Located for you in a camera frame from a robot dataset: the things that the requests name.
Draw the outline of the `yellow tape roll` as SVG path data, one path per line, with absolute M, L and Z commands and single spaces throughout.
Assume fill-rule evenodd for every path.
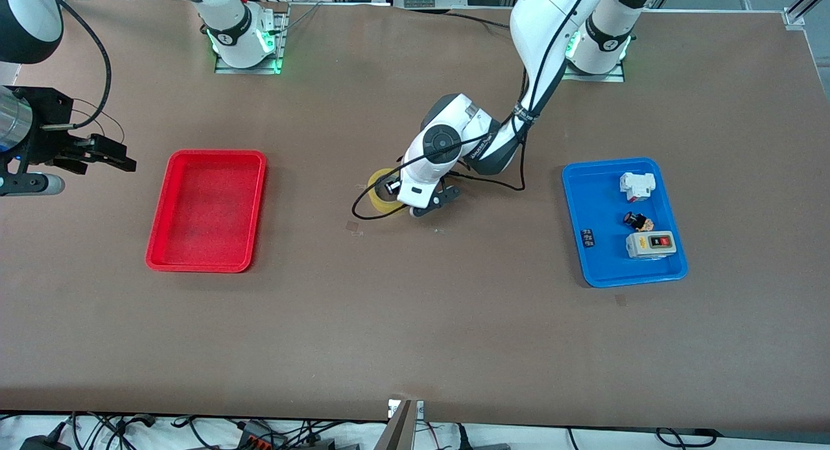
M 383 167 L 377 170 L 367 183 L 367 196 L 377 214 L 370 217 L 370 220 L 385 219 L 403 210 L 409 210 L 409 206 L 398 201 L 397 196 L 389 195 L 386 192 L 386 183 L 392 180 L 400 180 L 400 172 L 394 171 L 391 167 Z

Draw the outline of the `red plastic tray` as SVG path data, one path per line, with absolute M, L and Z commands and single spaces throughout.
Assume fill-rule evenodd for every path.
M 158 196 L 146 265 L 155 272 L 245 272 L 257 240 L 266 171 L 266 155 L 258 150 L 175 152 Z

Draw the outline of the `blue plastic tray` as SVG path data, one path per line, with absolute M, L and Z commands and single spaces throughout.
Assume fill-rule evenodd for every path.
M 629 204 L 619 189 L 623 173 L 653 173 L 656 190 L 651 198 Z M 651 158 L 584 161 L 564 167 L 564 196 L 577 243 L 577 252 L 587 284 L 595 288 L 631 287 L 647 283 L 678 281 L 688 273 L 687 256 L 677 228 L 667 188 L 658 164 Z M 653 220 L 653 231 L 671 231 L 676 254 L 660 259 L 632 259 L 625 239 L 636 232 L 623 223 L 627 213 L 641 213 Z M 582 229 L 593 230 L 594 247 L 583 247 Z

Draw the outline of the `white circuit breaker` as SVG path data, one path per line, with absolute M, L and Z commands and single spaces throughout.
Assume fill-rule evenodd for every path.
M 619 189 L 626 194 L 629 204 L 651 198 L 656 190 L 656 178 L 653 173 L 626 172 L 619 178 Z

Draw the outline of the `orange black power strip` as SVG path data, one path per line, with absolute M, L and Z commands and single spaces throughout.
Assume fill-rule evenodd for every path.
M 264 423 L 238 421 L 241 437 L 237 450 L 280 450 L 287 439 Z

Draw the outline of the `black power adapter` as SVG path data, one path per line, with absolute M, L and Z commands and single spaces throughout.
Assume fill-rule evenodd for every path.
M 19 450 L 72 450 L 66 444 L 44 435 L 37 435 L 26 438 Z

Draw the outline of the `aluminium corner profile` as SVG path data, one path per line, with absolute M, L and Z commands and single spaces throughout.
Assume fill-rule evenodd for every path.
M 823 0 L 795 0 L 783 11 L 786 25 L 803 25 L 804 16 L 812 12 Z

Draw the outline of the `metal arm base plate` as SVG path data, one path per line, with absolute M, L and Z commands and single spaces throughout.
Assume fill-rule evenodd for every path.
M 625 81 L 625 74 L 624 74 L 624 59 L 625 59 L 626 52 L 622 52 L 622 58 L 617 61 L 617 65 L 611 69 L 610 72 L 601 74 L 601 75 L 594 75 L 585 73 L 583 71 L 579 71 L 579 69 L 575 68 L 571 63 L 571 54 L 567 54 L 565 59 L 568 60 L 566 70 L 564 71 L 563 80 L 573 80 L 573 81 L 581 81 L 581 82 L 613 82 L 613 83 L 622 83 Z
M 254 48 L 246 40 L 243 47 L 246 54 L 232 54 L 232 60 L 252 60 L 256 55 L 262 57 L 255 65 L 236 67 L 228 65 L 226 59 L 220 56 L 220 48 L 211 40 L 211 48 L 215 54 L 214 73 L 223 75 L 278 75 L 281 74 L 285 55 L 285 44 L 289 25 L 288 12 L 275 12 L 272 8 L 259 6 L 257 12 L 252 12 L 256 22 L 249 33 L 257 36 L 258 45 Z

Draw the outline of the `grey on off switch box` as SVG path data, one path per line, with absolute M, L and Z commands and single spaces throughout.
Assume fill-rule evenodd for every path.
M 625 247 L 632 259 L 660 259 L 677 252 L 675 235 L 671 231 L 634 232 L 626 237 Z

